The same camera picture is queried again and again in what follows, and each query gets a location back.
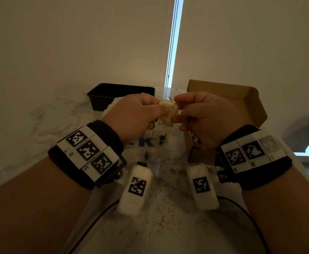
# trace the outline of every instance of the countertop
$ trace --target countertop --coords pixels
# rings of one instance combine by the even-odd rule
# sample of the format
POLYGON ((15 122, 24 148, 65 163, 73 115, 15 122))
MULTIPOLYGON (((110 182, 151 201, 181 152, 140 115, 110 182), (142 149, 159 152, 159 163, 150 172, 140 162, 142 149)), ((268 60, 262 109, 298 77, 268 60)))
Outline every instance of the countertop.
MULTIPOLYGON (((172 89, 171 98, 182 91, 172 89)), ((46 157, 55 140, 71 129, 99 117, 84 93, 58 98, 26 116, 19 128, 0 135, 0 184, 46 157)), ((145 161, 149 147, 126 148, 127 169, 145 161)), ((264 253, 254 227, 231 203, 220 202, 216 211, 196 209, 188 182, 183 133, 175 125, 167 141, 152 147, 148 167, 154 172, 145 206, 138 217, 108 211, 80 244, 76 253, 264 253)), ((217 195, 245 207, 238 184, 215 184, 217 195)), ((95 188, 70 235, 67 253, 90 223, 119 199, 118 183, 95 188)))

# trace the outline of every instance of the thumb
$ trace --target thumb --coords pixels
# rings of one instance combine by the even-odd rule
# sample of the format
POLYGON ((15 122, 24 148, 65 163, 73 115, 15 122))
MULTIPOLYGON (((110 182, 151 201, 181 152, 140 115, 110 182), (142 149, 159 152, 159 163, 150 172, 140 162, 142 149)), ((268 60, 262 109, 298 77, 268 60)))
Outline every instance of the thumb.
POLYGON ((168 110, 161 105, 145 105, 143 106, 146 113, 146 120, 151 122, 168 114, 168 110))
POLYGON ((204 118, 204 111, 206 109, 205 103, 192 103, 182 110, 181 115, 185 117, 195 117, 197 119, 204 118))

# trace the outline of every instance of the black plastic container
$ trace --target black plastic container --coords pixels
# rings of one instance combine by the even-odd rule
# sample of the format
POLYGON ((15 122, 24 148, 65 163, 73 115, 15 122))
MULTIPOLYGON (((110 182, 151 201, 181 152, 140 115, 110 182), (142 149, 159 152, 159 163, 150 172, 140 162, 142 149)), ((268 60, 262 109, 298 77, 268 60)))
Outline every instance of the black plastic container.
POLYGON ((104 111, 114 98, 124 97, 134 93, 148 93, 155 96, 155 88, 148 86, 130 86, 102 83, 97 85, 86 95, 89 96, 93 110, 104 111))

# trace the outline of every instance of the cardboard box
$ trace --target cardboard box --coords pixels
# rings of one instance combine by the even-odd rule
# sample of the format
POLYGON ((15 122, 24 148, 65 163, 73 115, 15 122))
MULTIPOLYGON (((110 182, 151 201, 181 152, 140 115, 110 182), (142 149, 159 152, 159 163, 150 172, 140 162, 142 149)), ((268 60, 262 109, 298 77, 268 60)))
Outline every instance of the cardboard box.
MULTIPOLYGON (((239 86, 215 82, 189 80, 188 92, 209 92, 228 99, 244 115, 247 124, 260 127, 267 119, 267 114, 259 99, 259 92, 251 86, 239 86)), ((215 151, 202 150, 194 144, 190 132, 184 132, 187 157, 189 162, 214 165, 215 151)))

